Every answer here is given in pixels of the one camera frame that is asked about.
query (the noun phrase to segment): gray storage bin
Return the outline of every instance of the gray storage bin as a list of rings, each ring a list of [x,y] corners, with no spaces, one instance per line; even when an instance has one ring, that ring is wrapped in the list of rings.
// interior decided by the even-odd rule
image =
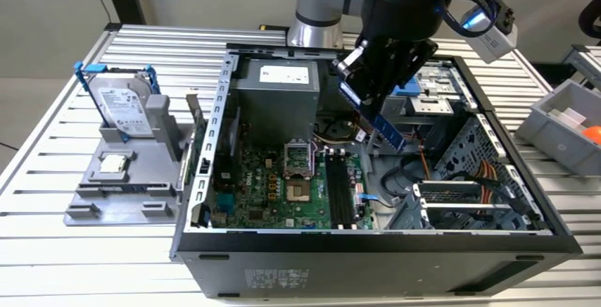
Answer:
[[[601,125],[601,94],[568,80],[531,106],[533,112],[516,134],[572,172],[601,175],[601,146],[581,134],[581,128],[572,128],[553,116],[555,110],[563,113],[568,108],[587,117],[581,126]]]

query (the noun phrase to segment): orange object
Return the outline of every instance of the orange object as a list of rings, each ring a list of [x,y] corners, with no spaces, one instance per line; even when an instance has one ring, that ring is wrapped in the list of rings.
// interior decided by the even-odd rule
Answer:
[[[593,140],[597,144],[601,144],[601,126],[592,126],[583,131],[583,134]]]

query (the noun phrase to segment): motherboard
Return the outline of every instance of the motherboard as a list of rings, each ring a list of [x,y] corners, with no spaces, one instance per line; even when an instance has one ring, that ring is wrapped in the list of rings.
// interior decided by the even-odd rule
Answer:
[[[332,218],[337,215],[336,204],[340,201],[344,209],[351,210],[355,228],[371,229],[369,203],[357,199],[357,189],[361,191],[365,188],[359,156],[336,154],[344,163],[344,174],[337,169],[335,179],[328,174],[328,170],[333,172],[332,168],[327,166],[327,160],[333,160],[333,157],[325,151],[319,152],[309,144],[285,148],[288,151],[281,146],[244,149],[237,166],[237,186],[217,192],[213,227],[339,228]],[[311,174],[291,172],[291,169],[301,168],[311,170]],[[345,184],[345,189],[339,191],[344,200],[331,201],[333,184]]]

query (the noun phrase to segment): blue light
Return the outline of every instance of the blue light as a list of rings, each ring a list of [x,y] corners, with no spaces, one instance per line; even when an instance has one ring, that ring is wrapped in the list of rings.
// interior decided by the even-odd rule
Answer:
[[[468,21],[463,24],[464,29],[471,29],[480,21],[487,19],[487,15],[483,10],[475,13],[473,16],[468,19]]]

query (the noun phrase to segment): power supply label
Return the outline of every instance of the power supply label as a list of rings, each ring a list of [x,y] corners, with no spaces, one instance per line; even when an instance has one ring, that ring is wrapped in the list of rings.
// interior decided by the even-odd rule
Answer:
[[[245,269],[249,288],[305,288],[309,281],[308,269]]]
[[[112,87],[101,87],[97,91],[116,128],[132,137],[152,134],[139,94],[131,89]]]
[[[264,65],[260,74],[264,83],[309,84],[309,68],[304,66]]]

